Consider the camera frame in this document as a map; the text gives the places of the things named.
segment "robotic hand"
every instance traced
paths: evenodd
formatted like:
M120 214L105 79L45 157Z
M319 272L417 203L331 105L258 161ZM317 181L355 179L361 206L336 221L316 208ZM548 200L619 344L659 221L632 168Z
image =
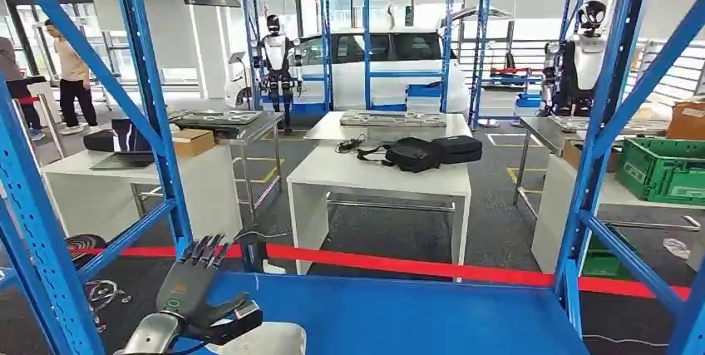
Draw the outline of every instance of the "robotic hand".
M247 293L211 306L205 302L229 244L218 250L223 235L205 236L186 248L174 262L157 294L159 312L142 319L122 354L167 353L174 339L183 336L203 345L227 342L262 324L262 311ZM233 320L214 325L232 315Z

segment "man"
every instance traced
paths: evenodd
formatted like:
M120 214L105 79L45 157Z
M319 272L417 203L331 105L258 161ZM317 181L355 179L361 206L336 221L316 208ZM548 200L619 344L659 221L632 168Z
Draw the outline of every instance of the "man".
M27 89L27 81L25 81L20 67L17 65L15 47L12 45L12 41L6 37L0 37L0 71L7 82L7 88L13 99L31 96ZM39 121L39 114L37 114L34 104L22 104L22 113L29 125L32 140L39 141L43 139L42 123Z
M62 135L71 135L85 129L85 125L78 124L76 108L73 105L74 99L78 99L83 117L89 126L98 126L96 119L96 109L93 107L91 95L91 73L88 66L78 56L73 47L69 44L61 32L54 27L51 20L44 22L49 35L54 38L54 50L59 55L59 64L62 66L62 79L59 82L59 92L61 99L59 104L62 107L64 122L67 127L61 130Z

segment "black backpack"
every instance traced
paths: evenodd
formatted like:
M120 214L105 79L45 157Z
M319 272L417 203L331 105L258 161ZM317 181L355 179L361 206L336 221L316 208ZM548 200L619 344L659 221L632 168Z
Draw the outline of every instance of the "black backpack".
M381 148L387 149L385 160L369 160L365 157ZM380 161L386 166L396 165L400 170L416 173L441 166L443 149L431 141L405 137L391 145L380 145L372 150L357 150L357 158L363 161Z

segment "humanoid robot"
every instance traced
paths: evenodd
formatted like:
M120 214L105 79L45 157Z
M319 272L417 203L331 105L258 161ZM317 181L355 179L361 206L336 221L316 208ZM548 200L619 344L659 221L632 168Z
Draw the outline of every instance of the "humanoid robot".
M276 15L267 16L267 29L269 35L262 38L253 51L254 67L259 68L260 62L264 62L267 69L266 76L259 79L260 89L269 96L272 107L280 112L279 96L284 102L284 134L291 133L291 102L293 100L292 88L297 87L297 92L301 93L302 73L301 73L301 52L298 49L298 39L292 41L286 35L280 35L281 24ZM289 72L288 55L294 52L294 77Z
M565 42L545 46L544 79L541 82L540 116L589 116L593 106L594 85L602 68L607 37L597 33L606 14L604 3L591 0L578 10L582 33ZM556 81L556 59L562 56L560 82Z

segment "green plastic crate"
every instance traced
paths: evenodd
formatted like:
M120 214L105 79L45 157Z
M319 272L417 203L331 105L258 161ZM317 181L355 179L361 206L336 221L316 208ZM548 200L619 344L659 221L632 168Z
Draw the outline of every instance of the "green plastic crate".
M636 248L627 240L626 237L616 230L614 227L607 225L607 229L611 230L623 243L632 251L637 253ZM602 244L594 235L590 238L588 244L588 252L585 254L585 262L583 264L583 276L595 278L610 278L632 280L631 273L624 267L621 261L612 254L607 247Z
M641 200L705 205L705 141L624 141L617 181Z

